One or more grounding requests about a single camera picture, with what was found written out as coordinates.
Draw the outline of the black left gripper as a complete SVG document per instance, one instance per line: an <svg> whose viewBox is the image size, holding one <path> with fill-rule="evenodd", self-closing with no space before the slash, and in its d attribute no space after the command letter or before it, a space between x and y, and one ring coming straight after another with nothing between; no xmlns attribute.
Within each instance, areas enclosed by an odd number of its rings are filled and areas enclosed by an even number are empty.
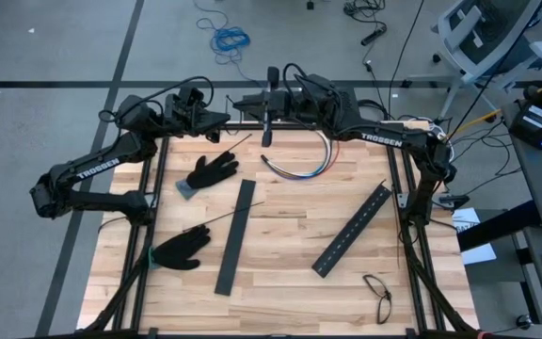
<svg viewBox="0 0 542 339"><path fill-rule="evenodd" d="M188 93L181 96L179 94L169 94L165 99L165 109L163 113L163 130L169 136L198 137L206 134L206 128L220 128L231 119L227 113L207 111L204 113L203 121L203 94ZM212 143L220 141L220 132L213 131L206 135L206 138Z"/></svg>

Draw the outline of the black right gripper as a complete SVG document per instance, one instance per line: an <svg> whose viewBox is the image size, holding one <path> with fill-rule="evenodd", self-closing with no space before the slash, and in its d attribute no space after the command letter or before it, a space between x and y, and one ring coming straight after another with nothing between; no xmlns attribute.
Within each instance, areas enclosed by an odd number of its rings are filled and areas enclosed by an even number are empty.
<svg viewBox="0 0 542 339"><path fill-rule="evenodd" d="M272 121L317 121L317 107L307 94L301 90L292 94L279 90L279 69L275 66L267 68L266 84L260 93L245 95L232 106L262 124L263 147L269 147L272 143Z"/></svg>

